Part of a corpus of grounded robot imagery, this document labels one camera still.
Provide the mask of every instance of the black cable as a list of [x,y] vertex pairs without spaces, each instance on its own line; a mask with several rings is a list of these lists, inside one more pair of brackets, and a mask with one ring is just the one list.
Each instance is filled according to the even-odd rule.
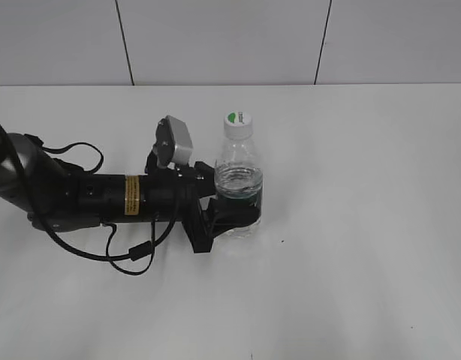
[[42,150],[44,150],[45,152],[48,152],[49,154],[60,155],[60,154],[64,154],[65,152],[68,152],[74,146],[78,146],[78,145],[85,145],[85,146],[88,146],[90,148],[93,148],[101,156],[101,159],[98,161],[97,165],[95,165],[90,170],[84,170],[84,173],[86,173],[86,174],[95,174],[97,171],[99,171],[101,169],[102,164],[104,163],[104,154],[102,154],[102,151],[100,151],[97,148],[97,146],[94,146],[93,144],[89,144],[87,142],[79,141],[79,142],[74,142],[74,143],[72,143],[70,145],[67,145],[67,146],[65,146],[63,148],[55,148],[54,149],[54,148],[46,148],[44,146],[42,146],[41,148],[42,148]]
[[0,137],[1,137],[2,142],[5,144],[6,148],[8,149],[8,153],[9,153],[9,157],[11,159],[12,165],[14,166],[15,171],[17,172],[17,177],[20,180],[20,184],[22,185],[23,190],[26,193],[26,196],[29,201],[29,205],[32,208],[32,211],[34,212],[38,221],[41,223],[47,235],[57,245],[69,251],[70,253],[73,253],[74,255],[77,255],[79,257],[84,257],[86,259],[94,260],[94,261],[106,261],[106,262],[121,261],[121,260],[126,260],[126,259],[131,258],[131,255],[129,253],[124,254],[124,255],[118,255],[118,256],[102,256],[102,255],[95,255],[93,253],[87,253],[85,251],[76,249],[75,247],[67,244],[64,240],[62,240],[56,234],[54,229],[49,225],[49,223],[47,222],[47,219],[44,217],[44,215],[41,213],[41,210],[38,208],[38,205],[37,205],[37,202],[35,201],[34,194],[32,192],[30,184],[27,181],[26,172],[23,169],[22,163],[20,162],[19,155],[17,154],[17,151],[11,139],[8,137],[7,132],[4,130],[4,128],[1,125],[0,125]]
[[[117,232],[117,225],[115,225],[114,223],[104,223],[103,225],[105,227],[111,227],[112,228],[112,232],[109,235],[109,238],[107,240],[107,245],[105,246],[105,255],[107,257],[110,257],[110,255],[109,255],[110,242],[112,241],[113,236]],[[151,252],[150,252],[150,260],[149,260],[149,263],[147,264],[147,266],[145,268],[143,268],[142,270],[139,270],[139,271],[130,271],[130,270],[126,270],[124,268],[121,268],[120,266],[115,264],[114,261],[112,261],[112,260],[109,261],[109,263],[111,264],[112,267],[114,267],[115,270],[117,270],[118,272],[121,272],[123,274],[132,275],[132,276],[142,275],[147,270],[149,270],[149,268],[150,268],[150,266],[152,264],[152,261],[154,260],[154,254],[155,254],[155,220],[154,219],[152,219],[152,222],[151,222],[150,226],[151,226],[151,236],[150,236],[151,241],[150,242],[151,242],[152,247],[151,247]]]

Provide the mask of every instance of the white table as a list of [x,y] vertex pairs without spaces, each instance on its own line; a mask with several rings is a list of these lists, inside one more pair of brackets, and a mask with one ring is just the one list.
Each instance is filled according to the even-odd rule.
[[[0,88],[8,131],[94,143],[106,173],[142,173],[167,114],[212,163],[229,110],[264,155],[247,242],[193,254],[179,225],[134,278],[0,199],[0,359],[461,359],[461,85]],[[63,236],[102,254],[107,234]]]

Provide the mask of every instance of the white bottle cap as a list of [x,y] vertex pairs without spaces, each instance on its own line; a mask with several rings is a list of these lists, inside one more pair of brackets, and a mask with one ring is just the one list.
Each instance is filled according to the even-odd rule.
[[224,117],[225,136],[231,140],[244,140],[252,136],[252,117],[247,112],[236,111]]

